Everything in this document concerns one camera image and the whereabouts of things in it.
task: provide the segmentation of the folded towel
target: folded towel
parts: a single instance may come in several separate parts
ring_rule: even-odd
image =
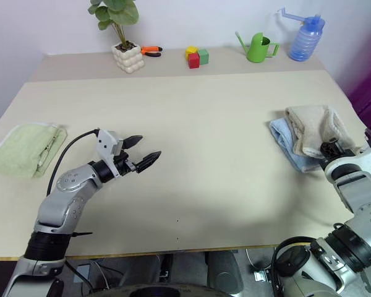
[[[42,176],[66,136],[65,129],[49,124],[15,127],[0,144],[0,173],[22,178]]]
[[[323,158],[321,144],[334,137],[343,149],[355,148],[342,120],[329,106],[289,107],[286,108],[286,120],[294,129],[294,139],[297,138],[293,148],[297,155]]]
[[[294,146],[292,133],[284,118],[270,122],[270,130],[287,159],[289,159],[291,165],[296,170],[305,173],[319,168],[318,159],[298,156],[292,152]]]

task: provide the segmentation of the white table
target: white table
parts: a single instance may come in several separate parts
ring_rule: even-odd
[[[210,63],[188,69],[182,51],[145,58],[132,75],[110,54],[53,56],[0,119],[0,141],[30,121],[66,127],[65,145],[100,127],[144,139],[130,159],[162,150],[141,174],[111,181],[87,204],[68,256],[278,244],[326,236],[352,215],[323,172],[296,172],[268,122],[287,106],[333,106],[353,139],[364,125],[322,65],[284,53],[261,64],[237,49],[210,49]],[[77,142],[57,176],[96,160],[94,137]],[[58,155],[40,179],[0,176],[0,259],[24,253]]]

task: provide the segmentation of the toy block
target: toy block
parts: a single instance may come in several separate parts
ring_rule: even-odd
[[[188,56],[188,66],[192,68],[199,68],[199,55],[198,53],[192,53]]]
[[[186,52],[185,52],[185,58],[188,60],[188,56],[189,54],[195,54],[195,53],[198,53],[198,48],[194,47],[194,46],[189,46],[187,49],[186,49]]]
[[[198,50],[199,54],[199,64],[200,65],[205,65],[209,63],[209,53],[205,49],[200,49]]]

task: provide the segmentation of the green block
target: green block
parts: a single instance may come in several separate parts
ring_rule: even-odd
[[[209,53],[205,49],[200,49],[198,50],[199,54],[199,64],[200,65],[205,65],[209,63]]]

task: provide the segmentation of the green towel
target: green towel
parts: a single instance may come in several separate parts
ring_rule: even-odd
[[[67,136],[54,125],[30,123],[17,126],[0,144],[0,174],[39,178]]]

